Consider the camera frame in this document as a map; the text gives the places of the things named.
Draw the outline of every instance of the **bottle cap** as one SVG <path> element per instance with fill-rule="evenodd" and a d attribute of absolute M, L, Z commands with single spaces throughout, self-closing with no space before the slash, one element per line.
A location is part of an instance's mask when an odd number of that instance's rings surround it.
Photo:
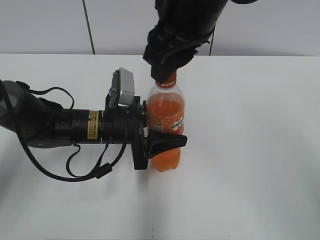
<path fill-rule="evenodd" d="M 176 85 L 176 83 L 177 83 L 177 71 L 174 71 L 164 83 L 159 83 L 155 81 L 155 84 L 162 89 L 171 89 Z"/>

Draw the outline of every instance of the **white wall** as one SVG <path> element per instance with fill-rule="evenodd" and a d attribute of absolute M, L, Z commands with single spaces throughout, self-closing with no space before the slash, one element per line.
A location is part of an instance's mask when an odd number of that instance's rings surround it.
<path fill-rule="evenodd" d="M 0 53 L 91 52 L 81 0 L 0 0 Z"/>
<path fill-rule="evenodd" d="M 143 54 L 154 0 L 85 2 L 97 54 Z M 229 2 L 211 54 L 320 56 L 319 12 L 319 0 Z M 82 0 L 0 0 L 0 53 L 91 54 Z"/>
<path fill-rule="evenodd" d="M 320 0 L 228 2 L 212 55 L 320 56 Z"/>
<path fill-rule="evenodd" d="M 154 0 L 86 0 L 96 54 L 144 53 L 148 32 L 158 22 Z M 210 54 L 210 45 L 198 49 Z"/>

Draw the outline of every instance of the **orange liquid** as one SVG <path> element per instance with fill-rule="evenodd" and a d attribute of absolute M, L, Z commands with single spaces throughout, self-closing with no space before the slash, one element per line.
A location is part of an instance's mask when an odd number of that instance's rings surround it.
<path fill-rule="evenodd" d="M 185 110 L 185 101 L 177 93 L 157 93 L 152 95 L 147 104 L 148 121 L 151 117 L 160 120 L 170 120 L 181 115 Z M 175 134 L 183 133 L 183 126 Z M 168 126 L 163 128 L 164 133 L 168 133 Z M 152 162 L 160 172 L 169 169 L 176 169 L 180 161 L 180 148 L 165 151 L 154 158 Z"/>

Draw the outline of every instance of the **yellow warning label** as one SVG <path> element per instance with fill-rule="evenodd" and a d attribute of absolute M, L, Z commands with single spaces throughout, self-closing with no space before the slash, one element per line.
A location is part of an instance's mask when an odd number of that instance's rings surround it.
<path fill-rule="evenodd" d="M 99 111 L 89 111 L 88 118 L 88 139 L 98 139 Z"/>

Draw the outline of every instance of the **sticker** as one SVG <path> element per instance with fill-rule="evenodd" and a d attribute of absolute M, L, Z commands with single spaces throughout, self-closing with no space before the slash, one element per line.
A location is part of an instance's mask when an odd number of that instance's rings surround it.
<path fill-rule="evenodd" d="M 89 111 L 88 118 L 88 139 L 98 139 L 99 111 Z"/>
<path fill-rule="evenodd" d="M 148 115 L 149 129 L 165 134 L 181 135 L 184 132 L 185 112 L 169 119 L 160 119 L 152 115 Z"/>

